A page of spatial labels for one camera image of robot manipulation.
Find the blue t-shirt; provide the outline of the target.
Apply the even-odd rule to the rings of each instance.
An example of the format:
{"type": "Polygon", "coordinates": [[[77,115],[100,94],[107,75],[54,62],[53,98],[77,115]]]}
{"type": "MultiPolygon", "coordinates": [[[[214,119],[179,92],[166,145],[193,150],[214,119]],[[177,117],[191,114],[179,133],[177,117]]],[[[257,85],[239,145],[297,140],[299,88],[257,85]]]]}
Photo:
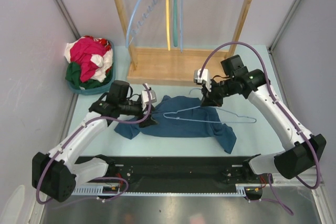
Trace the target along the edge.
{"type": "Polygon", "coordinates": [[[157,125],[140,128],[137,124],[119,123],[114,128],[114,131],[130,140],[135,138],[139,133],[155,137],[213,137],[224,151],[230,154],[233,151],[237,137],[232,127],[227,124],[169,120],[162,115],[162,113],[166,111],[179,110],[183,105],[187,108],[197,106],[197,99],[198,98],[189,98],[181,95],[176,97],[165,95],[152,113],[152,117],[158,121],[157,125]]]}

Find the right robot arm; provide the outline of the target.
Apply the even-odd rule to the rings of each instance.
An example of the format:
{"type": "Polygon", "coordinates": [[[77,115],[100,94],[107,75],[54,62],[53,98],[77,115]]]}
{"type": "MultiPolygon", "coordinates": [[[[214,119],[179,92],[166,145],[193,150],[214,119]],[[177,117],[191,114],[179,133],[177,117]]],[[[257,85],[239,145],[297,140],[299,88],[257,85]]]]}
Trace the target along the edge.
{"type": "Polygon", "coordinates": [[[292,179],[315,166],[320,160],[326,140],[305,128],[275,94],[269,79],[260,69],[249,71],[239,55],[221,62],[229,78],[216,82],[207,69],[194,72],[194,82],[202,86],[202,106],[223,105],[223,99],[241,94],[264,116],[278,135],[283,151],[268,155],[257,154],[246,161],[243,179],[254,183],[261,174],[280,173],[292,179]]]}

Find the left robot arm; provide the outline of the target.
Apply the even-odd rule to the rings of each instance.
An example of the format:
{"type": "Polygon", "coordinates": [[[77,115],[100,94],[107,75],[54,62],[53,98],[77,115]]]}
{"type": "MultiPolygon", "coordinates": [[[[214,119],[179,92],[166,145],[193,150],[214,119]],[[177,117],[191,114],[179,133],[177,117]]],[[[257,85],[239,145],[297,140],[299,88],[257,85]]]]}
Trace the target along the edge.
{"type": "Polygon", "coordinates": [[[51,200],[64,202],[79,186],[94,180],[110,182],[115,178],[113,161],[103,155],[77,164],[86,147],[112,122],[153,125],[151,112],[156,102],[155,91],[143,84],[144,91],[137,100],[128,94],[130,84],[115,80],[109,92],[94,102],[85,118],[62,142],[48,153],[38,152],[32,159],[32,186],[36,189],[36,201],[44,205],[51,200]]]}

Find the yellow hanger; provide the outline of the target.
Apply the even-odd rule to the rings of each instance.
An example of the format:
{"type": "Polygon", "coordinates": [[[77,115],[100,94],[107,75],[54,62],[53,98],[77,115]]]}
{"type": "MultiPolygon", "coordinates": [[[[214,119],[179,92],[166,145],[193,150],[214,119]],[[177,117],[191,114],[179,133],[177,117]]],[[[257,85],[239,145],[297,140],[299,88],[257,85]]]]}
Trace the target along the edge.
{"type": "Polygon", "coordinates": [[[165,0],[165,20],[166,20],[166,45],[167,50],[171,50],[170,40],[170,0],[165,0]]]}

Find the teal hanger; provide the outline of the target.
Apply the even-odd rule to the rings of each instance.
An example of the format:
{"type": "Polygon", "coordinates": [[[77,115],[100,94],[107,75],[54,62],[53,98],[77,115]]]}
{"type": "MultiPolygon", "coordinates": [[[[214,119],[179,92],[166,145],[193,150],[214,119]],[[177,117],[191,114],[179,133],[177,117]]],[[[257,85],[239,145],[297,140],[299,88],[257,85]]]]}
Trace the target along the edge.
{"type": "Polygon", "coordinates": [[[173,46],[178,46],[178,34],[177,34],[177,0],[173,0],[173,46]]]}

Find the wooden clothes rack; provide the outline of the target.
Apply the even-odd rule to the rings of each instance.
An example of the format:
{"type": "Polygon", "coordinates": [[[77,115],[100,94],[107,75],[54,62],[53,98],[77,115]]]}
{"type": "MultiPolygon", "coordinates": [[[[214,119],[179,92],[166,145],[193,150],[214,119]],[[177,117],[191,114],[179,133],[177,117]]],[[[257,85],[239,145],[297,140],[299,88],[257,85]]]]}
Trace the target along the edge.
{"type": "MultiPolygon", "coordinates": [[[[228,50],[211,52],[209,49],[187,48],[170,51],[164,48],[136,47],[132,43],[131,26],[133,17],[127,17],[123,0],[114,0],[121,27],[125,36],[126,48],[129,51],[131,63],[127,80],[134,84],[147,82],[149,84],[167,86],[190,86],[193,70],[205,63],[211,70],[219,70],[219,62],[232,56],[236,50],[252,0],[244,0],[237,25],[233,35],[233,44],[228,50]]],[[[173,8],[170,7],[170,38],[173,37],[173,8]]]]}

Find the white garment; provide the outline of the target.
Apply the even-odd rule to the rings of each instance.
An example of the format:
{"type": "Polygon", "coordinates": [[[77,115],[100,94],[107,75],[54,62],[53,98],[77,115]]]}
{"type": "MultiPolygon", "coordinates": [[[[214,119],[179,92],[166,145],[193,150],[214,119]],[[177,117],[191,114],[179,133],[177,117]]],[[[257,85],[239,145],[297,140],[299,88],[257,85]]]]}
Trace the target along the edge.
{"type": "MultiPolygon", "coordinates": [[[[67,43],[65,47],[64,56],[69,63],[72,63],[70,61],[70,49],[73,47],[75,43],[76,42],[67,43]]],[[[96,73],[93,75],[91,79],[98,80],[99,82],[104,81],[104,79],[107,77],[107,70],[109,70],[112,67],[112,63],[113,63],[112,57],[113,57],[113,52],[111,49],[107,51],[105,55],[103,56],[103,66],[96,70],[96,73]]]]}

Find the teal laundry basket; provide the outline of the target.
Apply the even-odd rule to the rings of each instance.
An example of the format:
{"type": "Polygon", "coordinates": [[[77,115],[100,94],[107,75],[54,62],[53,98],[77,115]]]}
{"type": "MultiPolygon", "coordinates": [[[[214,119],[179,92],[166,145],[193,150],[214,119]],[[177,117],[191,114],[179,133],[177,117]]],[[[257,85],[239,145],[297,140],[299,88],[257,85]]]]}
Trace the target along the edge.
{"type": "Polygon", "coordinates": [[[103,81],[104,85],[101,86],[101,87],[98,87],[98,88],[90,89],[90,90],[75,90],[75,89],[71,88],[70,85],[68,84],[69,89],[73,93],[82,94],[82,95],[94,95],[94,94],[104,93],[104,92],[107,92],[109,90],[112,82],[115,80],[115,75],[116,75],[115,65],[114,65],[114,45],[111,41],[110,41],[110,43],[111,43],[111,49],[112,49],[112,52],[113,52],[113,57],[112,57],[113,63],[112,63],[112,67],[109,70],[107,70],[107,77],[103,81]]]}

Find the green garment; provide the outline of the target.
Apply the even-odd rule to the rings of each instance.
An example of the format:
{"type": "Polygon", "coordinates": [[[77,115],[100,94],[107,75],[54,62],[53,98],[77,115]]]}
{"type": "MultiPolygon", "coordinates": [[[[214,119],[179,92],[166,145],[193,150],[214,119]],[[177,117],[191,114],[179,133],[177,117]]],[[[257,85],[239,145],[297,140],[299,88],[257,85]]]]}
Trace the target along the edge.
{"type": "Polygon", "coordinates": [[[75,90],[90,90],[104,85],[103,82],[99,82],[98,80],[94,79],[89,79],[88,81],[82,82],[80,80],[80,75],[80,66],[75,62],[70,63],[67,67],[65,79],[71,88],[75,90]]]}

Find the red patterned garment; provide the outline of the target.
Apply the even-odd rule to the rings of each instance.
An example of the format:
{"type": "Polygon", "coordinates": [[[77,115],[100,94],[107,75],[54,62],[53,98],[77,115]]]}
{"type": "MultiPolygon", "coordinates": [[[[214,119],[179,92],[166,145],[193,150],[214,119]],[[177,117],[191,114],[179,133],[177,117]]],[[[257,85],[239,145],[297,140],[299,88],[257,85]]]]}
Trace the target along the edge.
{"type": "Polygon", "coordinates": [[[93,38],[93,40],[95,42],[98,42],[99,44],[101,44],[102,46],[105,47],[106,51],[111,50],[111,43],[110,41],[104,39],[104,38],[93,38]]]}

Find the pink garment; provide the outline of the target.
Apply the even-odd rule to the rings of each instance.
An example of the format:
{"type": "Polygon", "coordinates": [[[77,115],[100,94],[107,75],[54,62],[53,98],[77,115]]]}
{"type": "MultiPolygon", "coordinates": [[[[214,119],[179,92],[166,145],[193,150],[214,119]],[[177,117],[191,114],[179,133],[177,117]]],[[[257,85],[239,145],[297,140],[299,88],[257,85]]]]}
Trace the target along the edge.
{"type": "Polygon", "coordinates": [[[80,81],[86,82],[103,66],[106,48],[90,37],[80,38],[70,49],[70,61],[80,66],[80,81]]]}

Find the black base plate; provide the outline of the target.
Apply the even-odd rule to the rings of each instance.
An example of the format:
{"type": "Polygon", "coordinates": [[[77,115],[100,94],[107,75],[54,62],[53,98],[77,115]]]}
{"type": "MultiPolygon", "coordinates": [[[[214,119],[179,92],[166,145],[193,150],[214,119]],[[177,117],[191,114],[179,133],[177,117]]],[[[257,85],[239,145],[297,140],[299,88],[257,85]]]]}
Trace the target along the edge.
{"type": "Polygon", "coordinates": [[[262,186],[267,175],[255,175],[247,157],[111,157],[105,178],[121,176],[131,192],[227,193],[236,184],[262,186]]]}

